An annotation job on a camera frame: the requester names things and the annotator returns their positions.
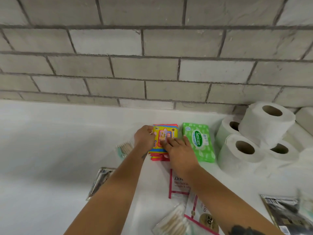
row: tattoo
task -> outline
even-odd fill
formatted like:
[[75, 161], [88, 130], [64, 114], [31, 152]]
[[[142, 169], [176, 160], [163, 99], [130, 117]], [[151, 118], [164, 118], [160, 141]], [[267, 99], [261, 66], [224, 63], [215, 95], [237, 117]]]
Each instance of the tattoo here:
[[146, 156], [148, 155], [148, 152], [146, 152], [145, 154], [142, 155], [142, 160], [144, 161], [146, 159]]
[[232, 231], [229, 233], [229, 235], [265, 235], [264, 233], [261, 233], [259, 231], [253, 230], [252, 228], [243, 228], [240, 225], [235, 225], [232, 228]]

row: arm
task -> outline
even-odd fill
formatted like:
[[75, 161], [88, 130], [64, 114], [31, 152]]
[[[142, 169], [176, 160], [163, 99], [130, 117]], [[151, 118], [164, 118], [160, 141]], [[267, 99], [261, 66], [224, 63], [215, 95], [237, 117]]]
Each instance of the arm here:
[[135, 134], [135, 147], [80, 211], [64, 235], [121, 234], [133, 200], [140, 171], [154, 145], [152, 126]]
[[229, 190], [214, 176], [203, 169], [190, 146], [187, 137], [169, 139], [161, 144], [170, 155], [173, 170], [190, 185], [216, 218], [225, 234], [231, 234], [234, 226], [251, 227], [265, 235], [284, 235], [270, 221]]

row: white countertop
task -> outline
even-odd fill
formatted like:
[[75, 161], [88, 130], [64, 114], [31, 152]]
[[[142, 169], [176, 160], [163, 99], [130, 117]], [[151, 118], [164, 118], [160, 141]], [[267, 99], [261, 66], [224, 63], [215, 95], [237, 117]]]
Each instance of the white countertop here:
[[[225, 115], [176, 110], [128, 109], [0, 101], [0, 231], [5, 235], [63, 234], [86, 204], [101, 166], [117, 167], [115, 145], [144, 124], [205, 123], [216, 130]], [[269, 179], [231, 178], [216, 164], [201, 165], [261, 214], [259, 194], [313, 194], [312, 176], [285, 170]], [[169, 163], [149, 158], [138, 182], [123, 234], [152, 234], [178, 204], [168, 199]]]

